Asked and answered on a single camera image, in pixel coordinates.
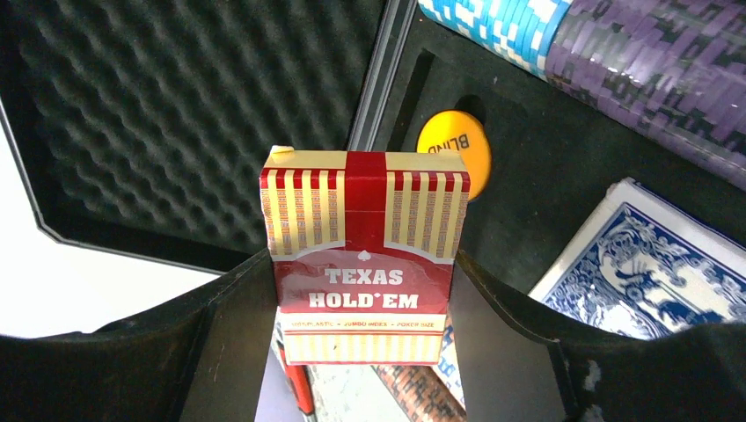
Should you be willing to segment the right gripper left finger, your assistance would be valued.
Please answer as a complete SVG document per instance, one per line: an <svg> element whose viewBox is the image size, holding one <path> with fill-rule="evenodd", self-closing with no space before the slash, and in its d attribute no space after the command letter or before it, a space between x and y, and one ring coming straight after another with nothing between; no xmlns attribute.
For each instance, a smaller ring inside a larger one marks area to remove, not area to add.
<svg viewBox="0 0 746 422"><path fill-rule="evenodd" d="M1 339L4 421L251 421L277 306L262 251L92 333Z"/></svg>

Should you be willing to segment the red playing card deck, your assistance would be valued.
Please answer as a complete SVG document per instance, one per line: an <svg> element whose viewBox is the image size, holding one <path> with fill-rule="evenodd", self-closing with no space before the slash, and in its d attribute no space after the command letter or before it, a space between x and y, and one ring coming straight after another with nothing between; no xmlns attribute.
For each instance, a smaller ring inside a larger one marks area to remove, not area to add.
<svg viewBox="0 0 746 422"><path fill-rule="evenodd" d="M469 191L454 150L273 147L260 199L285 360L436 364Z"/></svg>

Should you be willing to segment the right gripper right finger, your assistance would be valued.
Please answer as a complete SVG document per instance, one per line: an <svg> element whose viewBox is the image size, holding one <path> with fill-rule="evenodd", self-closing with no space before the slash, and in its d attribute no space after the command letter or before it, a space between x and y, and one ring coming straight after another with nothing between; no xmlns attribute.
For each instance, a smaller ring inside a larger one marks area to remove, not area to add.
<svg viewBox="0 0 746 422"><path fill-rule="evenodd" d="M470 421L742 421L745 327L640 340L578 322L457 256L450 294Z"/></svg>

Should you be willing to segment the blue playing card deck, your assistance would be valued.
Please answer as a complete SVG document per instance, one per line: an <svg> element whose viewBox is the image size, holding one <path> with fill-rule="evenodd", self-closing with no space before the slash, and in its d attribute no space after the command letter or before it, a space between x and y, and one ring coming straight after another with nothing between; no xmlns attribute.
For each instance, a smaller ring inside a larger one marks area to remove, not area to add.
<svg viewBox="0 0 746 422"><path fill-rule="evenodd" d="M652 339L745 321L745 249L632 178L612 185L529 296Z"/></svg>

